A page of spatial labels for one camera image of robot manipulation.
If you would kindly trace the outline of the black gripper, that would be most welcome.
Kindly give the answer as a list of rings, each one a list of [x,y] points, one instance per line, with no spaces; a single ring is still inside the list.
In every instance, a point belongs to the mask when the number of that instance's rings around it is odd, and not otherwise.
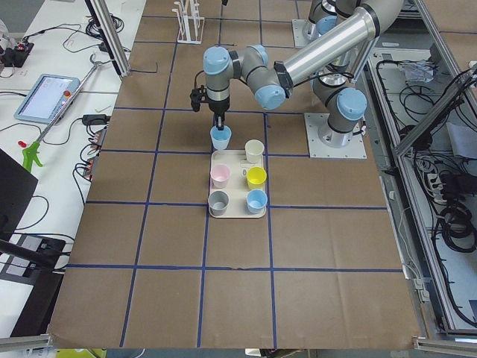
[[[208,104],[209,109],[214,113],[215,128],[219,131],[224,129],[225,113],[230,108],[229,90],[221,92],[212,91],[212,97],[210,97],[208,89],[201,85],[198,88],[193,88],[189,97],[194,112],[198,112],[202,104]]]

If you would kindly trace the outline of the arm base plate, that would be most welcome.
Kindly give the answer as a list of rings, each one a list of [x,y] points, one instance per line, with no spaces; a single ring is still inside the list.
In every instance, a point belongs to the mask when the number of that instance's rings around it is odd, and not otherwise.
[[[328,113],[304,113],[309,156],[312,159],[365,160],[367,154],[360,127],[347,134],[334,132]]]
[[[303,48],[318,37],[316,24],[307,19],[293,19],[292,30],[295,48]]]

